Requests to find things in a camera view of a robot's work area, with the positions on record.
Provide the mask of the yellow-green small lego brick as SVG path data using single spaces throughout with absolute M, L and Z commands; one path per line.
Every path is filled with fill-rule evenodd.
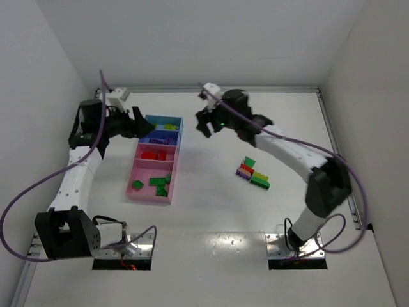
M 167 123 L 164 125 L 165 130 L 178 130 L 177 125 L 173 125 L 171 123 Z

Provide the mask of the red flower lego piece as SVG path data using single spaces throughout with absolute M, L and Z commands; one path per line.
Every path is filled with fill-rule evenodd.
M 141 153 L 142 159 L 149 159 L 149 160 L 157 160 L 157 153 L 155 152 L 142 152 Z

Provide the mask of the red lego brick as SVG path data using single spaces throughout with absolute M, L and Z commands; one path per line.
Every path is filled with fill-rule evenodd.
M 167 157 L 167 153 L 163 150 L 159 151 L 159 153 L 157 154 L 157 159 L 160 161 L 165 161 Z

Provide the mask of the green sloped lego brick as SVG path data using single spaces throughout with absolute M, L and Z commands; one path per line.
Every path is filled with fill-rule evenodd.
M 255 165 L 255 163 L 256 163 L 256 161 L 255 161 L 254 159 L 251 159 L 250 157 L 245 156 L 244 164 L 245 164 L 246 166 L 248 166 L 248 167 L 250 167 L 250 168 L 253 168 L 254 165 Z

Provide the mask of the green lego plate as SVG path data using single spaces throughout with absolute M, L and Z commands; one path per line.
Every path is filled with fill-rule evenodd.
M 151 177 L 149 179 L 150 186 L 166 185 L 165 177 Z

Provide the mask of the green square lego brick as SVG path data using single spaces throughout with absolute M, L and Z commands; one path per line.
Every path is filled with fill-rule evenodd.
M 165 183 L 166 183 L 166 184 L 170 184 L 170 183 L 171 183 L 171 174 L 170 174 L 170 173 L 166 175 L 166 177 L 165 177 Z

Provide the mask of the lime green long lego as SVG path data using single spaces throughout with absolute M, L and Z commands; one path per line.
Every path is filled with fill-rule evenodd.
M 270 183 L 268 182 L 268 179 L 268 176 L 255 171 L 250 178 L 250 183 L 262 189 L 269 190 Z

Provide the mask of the red purple lego stack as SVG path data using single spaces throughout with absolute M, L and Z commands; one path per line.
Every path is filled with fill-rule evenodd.
M 247 166 L 246 164 L 241 164 L 240 167 L 236 170 L 236 175 L 245 179 L 246 181 L 251 180 L 253 173 L 254 170 Z

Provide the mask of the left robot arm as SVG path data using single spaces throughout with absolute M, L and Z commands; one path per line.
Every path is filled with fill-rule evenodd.
M 97 216 L 88 216 L 88 198 L 110 138 L 143 138 L 154 128 L 138 107 L 120 109 L 98 99 L 79 104 L 68 138 L 69 169 L 47 211 L 35 217 L 35 228 L 48 259 L 91 257 L 109 248 L 125 252 L 131 245 L 126 222 L 110 218 L 98 223 Z

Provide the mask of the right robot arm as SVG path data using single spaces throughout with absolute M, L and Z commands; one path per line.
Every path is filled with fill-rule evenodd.
M 298 251 L 351 194 L 346 166 L 287 140 L 271 119 L 252 113 L 245 90 L 222 91 L 216 84 L 206 83 L 199 98 L 207 105 L 196 113 L 196 128 L 207 138 L 223 128 L 231 129 L 242 141 L 287 165 L 307 184 L 305 209 L 285 232 L 288 246 Z

